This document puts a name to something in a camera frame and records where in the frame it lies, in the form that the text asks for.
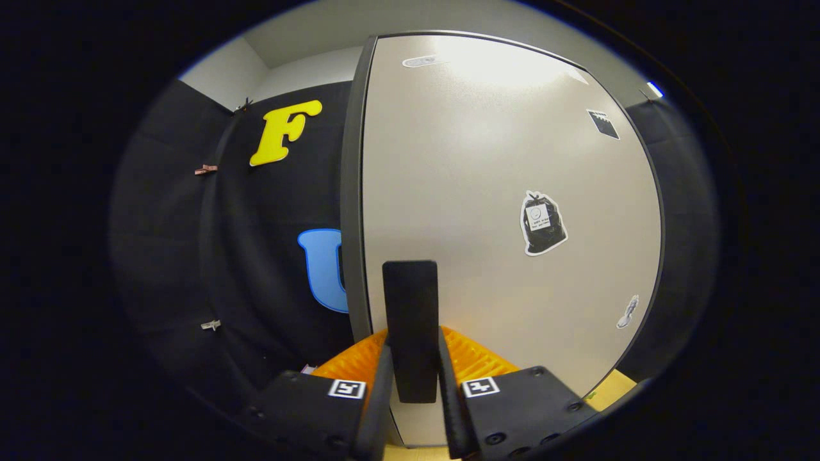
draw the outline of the screw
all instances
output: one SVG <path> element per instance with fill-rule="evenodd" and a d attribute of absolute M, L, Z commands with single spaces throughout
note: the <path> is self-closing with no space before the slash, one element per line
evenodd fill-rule
<path fill-rule="evenodd" d="M 543 444 L 549 442 L 550 440 L 555 440 L 560 435 L 561 434 L 558 434 L 557 432 L 555 432 L 554 434 L 549 434 L 548 436 L 541 439 L 541 443 L 539 445 L 543 445 Z"/>
<path fill-rule="evenodd" d="M 484 439 L 484 441 L 487 442 L 487 445 L 498 445 L 499 443 L 503 442 L 506 438 L 507 436 L 503 432 L 496 432 L 490 436 L 487 436 L 487 438 Z"/>

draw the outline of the white wall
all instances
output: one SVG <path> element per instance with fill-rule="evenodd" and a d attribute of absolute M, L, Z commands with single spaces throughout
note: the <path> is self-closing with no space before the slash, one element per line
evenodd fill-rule
<path fill-rule="evenodd" d="M 361 54 L 362 47 L 345 48 L 278 66 L 267 73 L 251 99 L 262 101 L 297 89 L 353 80 Z"/>
<path fill-rule="evenodd" d="M 188 69 L 180 80 L 227 107 L 236 109 L 252 94 L 269 69 L 243 38 L 231 40 Z"/>

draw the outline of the black and white sticker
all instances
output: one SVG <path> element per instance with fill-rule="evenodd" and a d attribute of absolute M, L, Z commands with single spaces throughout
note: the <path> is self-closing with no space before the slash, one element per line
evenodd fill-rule
<path fill-rule="evenodd" d="M 340 397 L 342 399 L 361 399 L 364 396 L 365 387 L 367 387 L 367 383 L 364 381 L 337 379 L 333 380 L 333 385 L 327 394 L 330 397 Z"/>
<path fill-rule="evenodd" d="M 621 320 L 617 321 L 618 329 L 625 328 L 629 325 L 629 322 L 632 322 L 632 313 L 635 311 L 635 308 L 638 307 L 638 295 L 632 296 L 632 299 L 629 301 L 629 305 L 626 306 L 626 312 L 623 313 L 623 317 Z"/>
<path fill-rule="evenodd" d="M 468 399 L 499 392 L 499 386 L 495 384 L 495 380 L 491 377 L 464 381 L 462 383 L 462 389 L 464 390 L 464 396 Z"/>
<path fill-rule="evenodd" d="M 541 192 L 527 190 L 518 220 L 527 256 L 544 254 L 567 240 L 558 204 Z"/>
<path fill-rule="evenodd" d="M 582 84 L 590 84 L 575 67 L 570 67 L 567 69 L 567 74 L 573 79 L 580 81 Z"/>
<path fill-rule="evenodd" d="M 615 131 L 615 125 L 613 125 L 612 121 L 609 120 L 607 114 L 593 111 L 591 109 L 586 109 L 586 111 L 590 114 L 592 121 L 595 122 L 595 127 L 598 128 L 598 131 L 615 139 L 620 139 L 617 136 L 617 131 Z"/>

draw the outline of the black pad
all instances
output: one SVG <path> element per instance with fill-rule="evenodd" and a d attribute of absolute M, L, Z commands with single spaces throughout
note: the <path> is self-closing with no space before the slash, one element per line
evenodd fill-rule
<path fill-rule="evenodd" d="M 447 447 L 450 459 L 466 458 L 478 450 L 476 435 L 472 431 L 467 409 L 458 398 L 458 383 L 447 349 L 444 332 L 439 328 L 439 384 L 441 403 L 444 410 L 444 430 L 447 433 Z"/>
<path fill-rule="evenodd" d="M 370 401 L 362 416 L 362 425 L 353 444 L 353 458 L 357 461 L 380 461 L 385 454 L 387 428 L 390 418 L 390 393 L 393 390 L 393 355 L 385 344 L 379 355 L 376 378 L 370 391 Z"/>
<path fill-rule="evenodd" d="M 435 261 L 388 261 L 381 271 L 399 400 L 432 404 L 439 367 L 438 268 Z"/>

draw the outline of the orange object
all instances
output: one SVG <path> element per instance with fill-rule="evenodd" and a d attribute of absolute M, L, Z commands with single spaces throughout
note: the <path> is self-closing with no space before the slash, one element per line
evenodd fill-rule
<path fill-rule="evenodd" d="M 370 389 L 376 379 L 381 346 L 385 343 L 387 330 L 379 331 L 348 347 L 340 354 L 325 362 L 311 373 L 315 377 L 346 379 L 367 383 L 365 406 L 370 401 Z"/>
<path fill-rule="evenodd" d="M 465 335 L 446 326 L 442 326 L 441 330 L 444 332 L 444 341 L 447 343 L 450 362 L 459 386 L 471 379 L 496 377 L 518 371 L 518 367 Z"/>
<path fill-rule="evenodd" d="M 474 340 L 442 326 L 444 340 L 450 352 L 450 362 L 456 375 L 456 382 L 483 377 L 496 377 L 517 372 L 518 367 L 498 356 L 493 351 Z M 385 343 L 387 330 L 379 331 L 345 349 L 311 373 L 315 377 L 364 381 L 367 383 L 365 406 L 370 401 L 370 389 L 376 379 L 381 346 Z"/>

